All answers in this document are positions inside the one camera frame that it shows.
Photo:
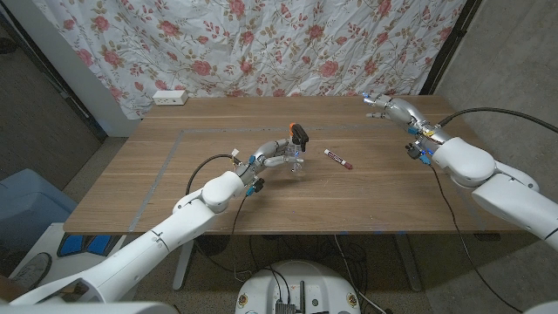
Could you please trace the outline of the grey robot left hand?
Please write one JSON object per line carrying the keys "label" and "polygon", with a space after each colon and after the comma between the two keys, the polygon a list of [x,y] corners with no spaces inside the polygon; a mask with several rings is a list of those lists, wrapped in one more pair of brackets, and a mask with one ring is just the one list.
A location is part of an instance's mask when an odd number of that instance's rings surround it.
{"label": "grey robot left hand", "polygon": [[289,164],[292,171],[298,171],[304,163],[305,149],[305,142],[300,144],[294,143],[291,139],[272,140],[260,146],[249,157],[248,162],[241,164],[235,172],[247,186],[255,181],[260,172],[270,167]]}

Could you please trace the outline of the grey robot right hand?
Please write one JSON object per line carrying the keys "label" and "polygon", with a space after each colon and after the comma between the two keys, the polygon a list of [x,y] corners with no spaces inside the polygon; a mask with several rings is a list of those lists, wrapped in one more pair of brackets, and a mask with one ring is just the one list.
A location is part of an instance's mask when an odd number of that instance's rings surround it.
{"label": "grey robot right hand", "polygon": [[376,109],[368,118],[387,119],[415,138],[421,150],[433,153],[452,137],[431,122],[410,102],[382,93],[364,93],[363,102]]}

